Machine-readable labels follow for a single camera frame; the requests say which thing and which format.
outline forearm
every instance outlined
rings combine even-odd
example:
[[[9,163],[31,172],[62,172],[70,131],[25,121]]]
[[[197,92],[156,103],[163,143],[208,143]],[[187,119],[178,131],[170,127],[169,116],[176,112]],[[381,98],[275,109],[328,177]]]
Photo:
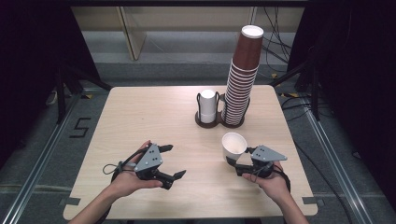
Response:
[[[280,207],[282,211],[283,217],[288,224],[304,224],[308,223],[306,217],[301,211],[300,207],[294,201],[290,194],[285,195],[277,202],[277,205]]]
[[[107,187],[69,223],[95,223],[117,199],[112,189]]]

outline stack of paper cups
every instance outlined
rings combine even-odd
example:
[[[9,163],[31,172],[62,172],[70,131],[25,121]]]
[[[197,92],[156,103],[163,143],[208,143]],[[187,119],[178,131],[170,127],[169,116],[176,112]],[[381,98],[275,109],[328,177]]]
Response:
[[[248,109],[251,88],[257,75],[262,52],[262,28],[247,25],[242,28],[231,60],[221,118],[226,124],[238,125]]]

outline left hand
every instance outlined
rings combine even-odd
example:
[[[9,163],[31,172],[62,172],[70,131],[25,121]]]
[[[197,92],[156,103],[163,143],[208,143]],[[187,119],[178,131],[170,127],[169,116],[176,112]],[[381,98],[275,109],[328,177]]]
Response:
[[[146,141],[139,149],[146,147],[150,141]],[[133,157],[130,162],[137,162],[141,155],[136,155]],[[141,180],[136,176],[136,173],[133,171],[123,171],[119,173],[116,179],[108,186],[108,189],[116,196],[117,198],[125,197],[138,189],[153,189],[159,188],[163,185],[161,181],[158,180]]]

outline paper cup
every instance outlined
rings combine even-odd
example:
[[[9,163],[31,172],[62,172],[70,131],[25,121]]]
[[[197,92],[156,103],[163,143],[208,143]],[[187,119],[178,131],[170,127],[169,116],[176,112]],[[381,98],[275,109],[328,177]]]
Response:
[[[226,157],[238,160],[242,153],[248,148],[245,138],[239,133],[226,133],[221,139],[223,159]]]
[[[231,59],[231,68],[235,71],[238,71],[239,73],[242,73],[243,75],[250,75],[252,73],[257,72],[257,70],[259,70],[259,66],[260,66],[260,64],[258,64],[257,67],[255,67],[253,69],[246,70],[246,69],[242,69],[242,68],[236,66],[235,64],[233,64],[233,59]]]
[[[217,115],[216,112],[214,114],[211,114],[211,115],[201,114],[200,115],[200,121],[202,123],[211,123],[211,122],[215,121],[216,115]]]
[[[201,115],[216,113],[216,93],[212,90],[204,90],[200,94]]]
[[[233,54],[233,65],[240,70],[255,70],[260,63],[263,29],[247,25],[242,28]]]

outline finger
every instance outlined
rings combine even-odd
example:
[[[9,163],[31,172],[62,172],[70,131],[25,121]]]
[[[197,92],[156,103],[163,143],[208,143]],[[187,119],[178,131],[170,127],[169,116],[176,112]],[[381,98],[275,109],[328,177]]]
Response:
[[[274,165],[283,170],[282,165],[280,164],[280,161],[274,161]]]
[[[147,147],[150,142],[151,142],[150,140],[147,140],[145,143],[143,143],[143,145],[139,149],[143,149],[143,148]]]
[[[244,177],[246,180],[248,180],[252,183],[256,183],[257,180],[261,179],[260,177],[258,177],[256,175],[252,175],[252,174],[242,174],[242,177]]]
[[[163,182],[159,180],[144,180],[142,182],[142,188],[143,189],[154,189],[154,188],[159,188],[163,186]]]
[[[147,147],[147,146],[150,144],[150,142],[151,142],[150,140],[147,140],[145,143],[143,143],[143,145],[142,145],[138,150]],[[133,158],[131,158],[130,161],[131,161],[131,162],[137,162],[137,161],[140,160],[140,158],[141,158],[142,156],[143,156],[143,154],[142,154],[142,153],[139,153],[139,154],[137,154],[136,156],[134,156]]]

